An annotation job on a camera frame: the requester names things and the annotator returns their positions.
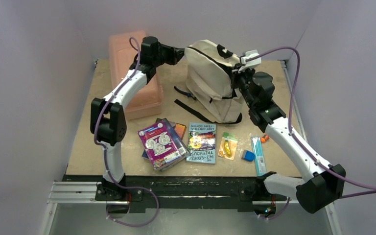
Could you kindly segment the cream canvas backpack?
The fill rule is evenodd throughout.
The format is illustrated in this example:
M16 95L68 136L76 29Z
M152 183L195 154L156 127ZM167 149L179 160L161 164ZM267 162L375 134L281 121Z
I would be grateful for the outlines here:
M244 98L239 89L231 87L232 70L240 63L239 56L209 40L193 43L185 48L184 54L188 61L186 87L189 94L193 95L215 120L209 120L177 99L174 102L203 122L240 123Z

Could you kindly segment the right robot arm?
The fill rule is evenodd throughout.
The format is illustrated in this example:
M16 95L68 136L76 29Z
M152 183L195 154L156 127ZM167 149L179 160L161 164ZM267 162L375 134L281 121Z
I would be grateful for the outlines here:
M243 96L252 123L278 144L301 174L301 179L276 172L258 177L255 192L259 198L282 195L315 213L343 197L345 169L340 164L332 166L289 126L290 120L273 100L275 86L269 74L254 69L240 71L236 66L231 87Z

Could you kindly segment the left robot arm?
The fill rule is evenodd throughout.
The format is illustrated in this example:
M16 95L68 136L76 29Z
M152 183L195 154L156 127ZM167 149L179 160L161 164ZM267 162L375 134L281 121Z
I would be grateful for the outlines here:
M105 166L102 183L114 200L124 198L129 189L120 183L125 176L121 160L121 142L127 131L125 109L151 81L157 67L176 65L184 56L184 48L162 44L153 36L144 37L141 43L130 37L129 44L137 51L129 71L111 92L91 102L90 130L94 143L102 149Z

